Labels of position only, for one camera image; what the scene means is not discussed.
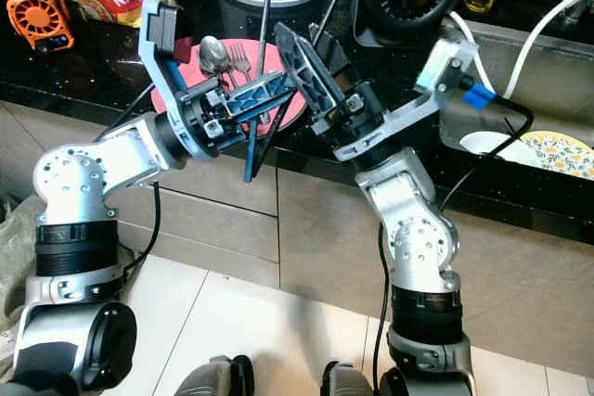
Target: pink plate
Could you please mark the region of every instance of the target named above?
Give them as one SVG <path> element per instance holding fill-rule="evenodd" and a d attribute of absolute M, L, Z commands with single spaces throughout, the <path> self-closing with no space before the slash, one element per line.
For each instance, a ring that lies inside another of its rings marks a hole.
<path fill-rule="evenodd" d="M 223 39 L 221 40 L 223 44 L 225 44 L 227 51 L 230 53 L 230 46 L 232 44 L 242 44 L 243 48 L 245 49 L 245 53 L 250 60 L 252 65 L 252 69 L 250 70 L 250 75 L 252 79 L 255 77 L 256 72 L 256 59 L 258 58 L 258 41 L 253 41 L 249 39 Z M 192 87 L 197 83 L 201 83 L 206 78 L 200 73 L 200 68 L 198 65 L 198 53 L 199 53 L 200 46 L 194 45 L 192 47 L 192 56 L 189 61 L 189 64 L 180 64 L 179 71 L 186 81 L 187 87 Z M 274 70 L 283 70 L 282 62 L 280 61 L 280 54 L 278 53 L 277 47 L 275 45 L 266 44 L 266 59 L 264 63 L 264 73 Z M 231 85 L 231 80 L 228 78 L 228 75 L 224 75 L 225 80 Z M 239 85 L 245 84 L 247 81 L 243 73 L 235 70 L 233 71 L 233 77 L 237 81 Z M 156 88 L 153 88 L 152 92 L 150 92 L 150 97 L 152 99 L 152 105 L 157 111 L 157 113 L 163 113 L 165 111 L 165 105 L 161 99 L 161 95 Z M 293 121 L 295 121 L 299 115 L 305 109 L 305 99 L 301 96 L 300 93 L 296 93 L 293 99 L 291 100 L 291 104 L 289 105 L 289 109 L 285 114 L 285 117 L 280 124 L 279 130 L 287 127 Z M 272 121 L 277 116 L 278 108 L 272 109 L 269 111 L 270 114 L 270 122 L 268 124 L 262 124 L 258 122 L 258 137 L 264 136 L 270 125 L 272 125 Z"/>

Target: black granite countertop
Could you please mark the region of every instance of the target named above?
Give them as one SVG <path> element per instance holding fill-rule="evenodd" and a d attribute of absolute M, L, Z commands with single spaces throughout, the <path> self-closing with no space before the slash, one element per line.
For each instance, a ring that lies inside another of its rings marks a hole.
<path fill-rule="evenodd" d="M 219 38 L 257 39 L 261 8 L 234 0 L 177 0 L 193 18 L 194 41 L 205 34 Z M 272 9 L 273 25 L 282 20 L 302 35 L 319 21 L 329 0 Z M 429 49 L 370 49 L 352 37 L 350 1 L 341 0 L 328 31 L 337 37 L 362 79 L 372 85 L 386 107 L 395 108 L 417 94 L 412 91 Z M 73 18 L 76 46 L 45 57 L 34 54 L 0 18 L 0 100 L 79 120 L 111 123 L 149 83 L 136 53 L 137 30 Z M 138 112 L 150 110 L 145 101 Z M 353 184 L 354 170 L 340 164 L 306 126 L 305 113 L 280 133 L 266 163 L 283 169 Z M 399 134 L 398 141 L 419 153 L 442 198 L 478 157 L 446 146 L 440 138 L 439 114 Z M 241 156 L 242 147 L 231 149 Z M 476 173 L 452 197 L 449 208 L 536 231 L 594 244 L 594 182 L 503 160 Z"/>

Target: fork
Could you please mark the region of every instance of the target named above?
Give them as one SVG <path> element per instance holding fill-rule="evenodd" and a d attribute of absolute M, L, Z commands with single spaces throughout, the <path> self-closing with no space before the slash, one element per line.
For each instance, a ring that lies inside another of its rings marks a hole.
<path fill-rule="evenodd" d="M 245 54 L 242 44 L 233 44 L 231 46 L 231 62 L 233 63 L 235 70 L 243 73 L 247 82 L 252 80 L 250 77 L 252 65 L 250 65 L 250 60 Z"/>

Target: white floor tile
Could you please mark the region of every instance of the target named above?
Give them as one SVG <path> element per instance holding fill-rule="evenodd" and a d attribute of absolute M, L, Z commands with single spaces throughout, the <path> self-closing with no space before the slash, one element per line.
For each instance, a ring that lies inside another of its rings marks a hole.
<path fill-rule="evenodd" d="M 136 281 L 123 295 L 138 327 L 132 371 L 104 395 L 144 396 L 154 391 L 206 274 L 203 269 L 147 257 Z"/>
<path fill-rule="evenodd" d="M 589 396 L 586 378 L 547 367 L 549 396 Z"/>
<path fill-rule="evenodd" d="M 380 319 L 369 317 L 368 336 L 365 342 L 365 357 L 363 358 L 363 373 L 371 385 L 373 385 L 373 348 L 375 346 L 375 338 L 378 336 L 379 326 Z M 380 341 L 380 353 L 378 355 L 378 380 L 381 379 L 381 375 L 394 366 L 394 360 L 392 357 L 390 357 L 390 352 L 388 351 L 388 340 L 386 338 L 389 327 L 389 322 L 383 324 L 383 332 L 381 333 Z"/>
<path fill-rule="evenodd" d="M 247 354 L 256 396 L 317 396 L 329 361 L 361 367 L 366 329 L 365 315 L 209 273 L 154 394 L 213 356 Z"/>
<path fill-rule="evenodd" d="M 545 367 L 472 347 L 479 396 L 548 396 Z"/>

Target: blue connector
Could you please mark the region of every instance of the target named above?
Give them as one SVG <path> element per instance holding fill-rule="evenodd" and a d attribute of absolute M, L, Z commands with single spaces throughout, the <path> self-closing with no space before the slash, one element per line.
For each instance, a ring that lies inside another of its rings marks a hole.
<path fill-rule="evenodd" d="M 490 102 L 495 100 L 496 97 L 497 93 L 493 93 L 481 83 L 474 83 L 470 90 L 466 92 L 463 99 L 475 109 L 481 111 L 488 106 Z"/>

